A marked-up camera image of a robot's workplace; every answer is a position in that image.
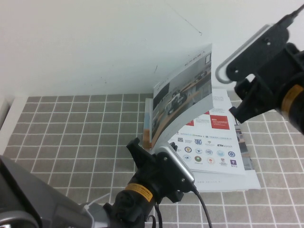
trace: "white wall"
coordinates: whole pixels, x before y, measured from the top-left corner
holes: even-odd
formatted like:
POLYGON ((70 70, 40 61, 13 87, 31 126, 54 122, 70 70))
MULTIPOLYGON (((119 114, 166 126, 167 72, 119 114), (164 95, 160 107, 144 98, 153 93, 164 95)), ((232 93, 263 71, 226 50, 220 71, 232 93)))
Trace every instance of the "white wall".
MULTIPOLYGON (((277 22, 302 3, 2 0, 0 95, 151 92, 160 77, 209 42, 214 74, 264 24, 277 22)), ((304 13, 290 27, 291 41, 300 49, 303 24, 304 13)), ((215 78, 213 85, 219 85, 215 78)))

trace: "gray tile floor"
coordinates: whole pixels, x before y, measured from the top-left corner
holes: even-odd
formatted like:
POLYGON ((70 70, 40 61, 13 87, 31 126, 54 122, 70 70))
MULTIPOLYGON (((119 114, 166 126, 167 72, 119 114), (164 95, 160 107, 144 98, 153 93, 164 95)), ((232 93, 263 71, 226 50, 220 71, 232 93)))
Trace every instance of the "gray tile floor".
MULTIPOLYGON (((4 155, 78 203, 107 193, 99 203, 113 203, 135 172, 125 146, 142 138, 151 96, 30 97, 4 155)), ((242 124, 242 132, 262 189, 202 193, 213 227, 304 228, 304 137, 276 112, 242 124)), ((160 209, 165 228, 207 227, 193 194, 179 204, 164 199, 160 209)))

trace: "magazine page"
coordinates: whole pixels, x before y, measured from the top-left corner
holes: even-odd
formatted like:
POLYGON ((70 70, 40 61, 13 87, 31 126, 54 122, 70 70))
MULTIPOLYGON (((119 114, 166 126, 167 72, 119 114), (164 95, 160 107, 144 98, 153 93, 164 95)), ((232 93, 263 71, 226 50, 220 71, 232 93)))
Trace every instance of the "magazine page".
POLYGON ((158 139, 168 141, 190 120, 213 107, 211 45, 154 88, 152 148, 158 139))
POLYGON ((213 89, 214 108, 182 127, 169 142, 193 171, 245 175, 225 89, 213 89))

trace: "yellow label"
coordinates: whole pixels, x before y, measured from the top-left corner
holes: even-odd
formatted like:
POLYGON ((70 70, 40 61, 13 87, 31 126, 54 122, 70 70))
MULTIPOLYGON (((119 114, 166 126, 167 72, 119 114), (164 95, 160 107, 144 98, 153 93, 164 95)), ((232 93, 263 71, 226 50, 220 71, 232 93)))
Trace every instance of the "yellow label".
POLYGON ((147 188, 145 188, 143 185, 140 184, 128 184, 127 187, 125 187, 125 190, 136 191, 137 193, 145 197, 148 200, 148 202, 150 202, 153 197, 152 193, 147 188))
POLYGON ((282 110, 282 115, 288 119, 289 116, 289 111, 291 108, 291 105, 293 104, 294 100, 299 96, 299 94, 303 91, 303 87, 300 85, 294 85, 285 95, 282 105, 281 105, 281 110, 282 110))

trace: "red rectangle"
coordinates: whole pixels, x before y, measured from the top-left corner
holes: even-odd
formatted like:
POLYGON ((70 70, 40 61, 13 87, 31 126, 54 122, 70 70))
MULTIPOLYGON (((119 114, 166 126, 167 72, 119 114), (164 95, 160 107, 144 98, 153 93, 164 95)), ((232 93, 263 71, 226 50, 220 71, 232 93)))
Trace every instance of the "red rectangle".
POLYGON ((194 121, 191 120, 189 123, 186 124, 187 126, 194 126, 194 121))
POLYGON ((222 115, 210 115, 211 126, 214 129, 229 130, 228 118, 222 115))

